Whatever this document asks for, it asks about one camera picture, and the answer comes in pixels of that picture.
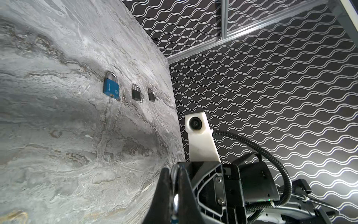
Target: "white plastic bracket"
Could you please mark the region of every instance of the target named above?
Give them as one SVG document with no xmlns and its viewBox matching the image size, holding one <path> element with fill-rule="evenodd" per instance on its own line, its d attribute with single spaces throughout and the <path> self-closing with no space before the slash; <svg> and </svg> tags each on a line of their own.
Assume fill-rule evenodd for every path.
<svg viewBox="0 0 358 224">
<path fill-rule="evenodd" d="M 202 127 L 200 130 L 194 130 L 190 127 L 189 123 L 193 117 L 197 117 L 201 120 Z M 188 133 L 189 160 L 191 162 L 221 162 L 212 136 L 214 130 L 210 128 L 205 112 L 186 115 L 185 131 Z"/>
</svg>

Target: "black lens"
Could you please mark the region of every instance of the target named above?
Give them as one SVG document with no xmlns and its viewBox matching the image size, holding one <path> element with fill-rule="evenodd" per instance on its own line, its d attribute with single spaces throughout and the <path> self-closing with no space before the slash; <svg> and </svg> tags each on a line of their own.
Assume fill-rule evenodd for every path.
<svg viewBox="0 0 358 224">
<path fill-rule="evenodd" d="M 202 127 L 201 120 L 198 117 L 193 117 L 190 119 L 189 125 L 194 130 L 200 130 Z"/>
</svg>

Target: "blue padlock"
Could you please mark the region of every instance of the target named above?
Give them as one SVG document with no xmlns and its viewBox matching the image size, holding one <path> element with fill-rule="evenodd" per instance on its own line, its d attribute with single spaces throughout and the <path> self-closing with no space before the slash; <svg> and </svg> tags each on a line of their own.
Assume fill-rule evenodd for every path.
<svg viewBox="0 0 358 224">
<path fill-rule="evenodd" d="M 119 85 L 117 83 L 117 76 L 113 72 L 107 72 L 106 80 L 103 85 L 103 93 L 112 98 L 119 98 Z"/>
</svg>

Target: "black padlock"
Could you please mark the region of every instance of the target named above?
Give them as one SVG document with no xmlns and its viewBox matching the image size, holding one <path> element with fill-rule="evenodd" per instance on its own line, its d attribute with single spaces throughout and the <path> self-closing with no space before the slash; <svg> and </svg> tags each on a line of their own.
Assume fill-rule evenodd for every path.
<svg viewBox="0 0 358 224">
<path fill-rule="evenodd" d="M 155 94 L 151 88 L 148 88 L 148 97 L 149 97 L 149 101 L 155 102 L 156 100 Z"/>
<path fill-rule="evenodd" d="M 141 95 L 142 95 L 142 93 L 140 92 L 139 86 L 137 86 L 136 84 L 133 84 L 132 85 L 132 98 L 135 101 L 141 101 L 142 100 Z"/>
</svg>

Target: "gray marble tabletop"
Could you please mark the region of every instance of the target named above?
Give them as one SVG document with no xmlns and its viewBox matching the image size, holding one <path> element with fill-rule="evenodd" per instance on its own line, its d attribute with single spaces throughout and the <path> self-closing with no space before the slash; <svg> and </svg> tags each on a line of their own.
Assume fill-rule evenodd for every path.
<svg viewBox="0 0 358 224">
<path fill-rule="evenodd" d="M 4 0 L 0 18 L 0 222 L 140 223 L 184 160 L 165 57 L 118 0 Z"/>
</svg>

